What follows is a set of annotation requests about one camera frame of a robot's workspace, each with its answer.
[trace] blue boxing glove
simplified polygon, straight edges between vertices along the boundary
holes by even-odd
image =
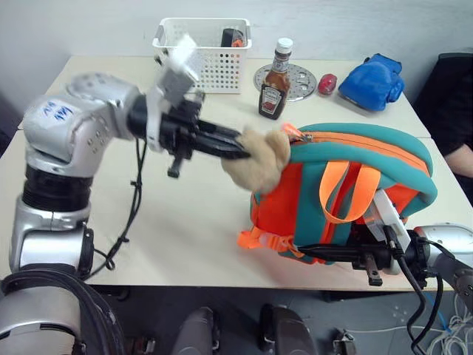
[[[401,70],[400,62],[375,54],[352,70],[338,90],[365,109],[382,111],[386,102],[398,100],[404,89]]]

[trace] metal trivet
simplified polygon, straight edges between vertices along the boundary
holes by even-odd
[[[254,74],[253,82],[254,86],[261,90],[261,84],[263,79],[271,70],[272,64],[265,65],[259,68]],[[287,101],[299,101],[305,99],[307,96],[312,94],[317,86],[317,79],[307,69],[300,67],[299,65],[289,64],[287,74],[290,80],[289,94],[287,95]]]

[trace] blue logo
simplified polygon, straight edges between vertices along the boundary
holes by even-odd
[[[49,116],[50,113],[53,112],[53,116],[57,121],[65,121],[68,114],[74,113],[69,107],[67,106],[58,106],[54,101],[48,101],[46,106],[43,107],[43,113],[46,116]]]

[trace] bottle cap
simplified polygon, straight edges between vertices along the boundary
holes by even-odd
[[[276,51],[281,54],[288,54],[293,49],[293,40],[290,38],[280,38],[276,45]]]

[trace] ketchup label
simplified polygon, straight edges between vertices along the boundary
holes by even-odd
[[[269,113],[270,115],[274,115],[283,96],[283,91],[279,91],[278,89],[274,89],[273,87],[263,84],[261,110]]]
[[[284,61],[274,57],[273,61],[273,71],[275,72],[287,72],[289,67],[289,61],[286,59]]]

